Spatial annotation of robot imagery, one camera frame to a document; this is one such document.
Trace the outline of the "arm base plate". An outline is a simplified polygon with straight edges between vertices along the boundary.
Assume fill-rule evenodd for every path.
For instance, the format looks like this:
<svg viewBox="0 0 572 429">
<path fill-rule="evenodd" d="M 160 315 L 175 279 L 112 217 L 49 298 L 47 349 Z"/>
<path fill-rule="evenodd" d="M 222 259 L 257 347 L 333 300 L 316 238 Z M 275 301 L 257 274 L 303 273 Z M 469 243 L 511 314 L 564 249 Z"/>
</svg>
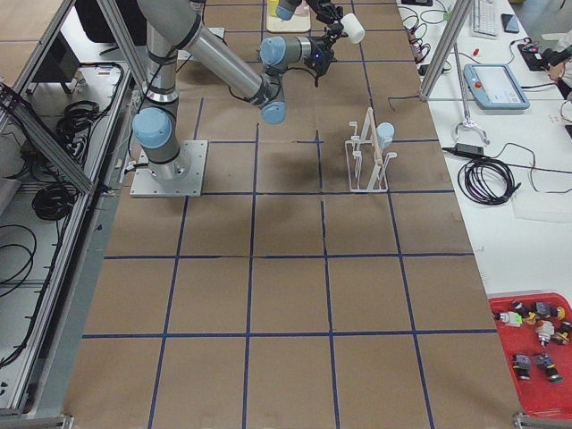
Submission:
<svg viewBox="0 0 572 429">
<path fill-rule="evenodd" d="M 135 172 L 130 194 L 135 198 L 200 197 L 208 142 L 182 140 L 179 155 L 168 164 L 154 164 L 141 150 L 139 162 L 147 164 Z"/>
</svg>

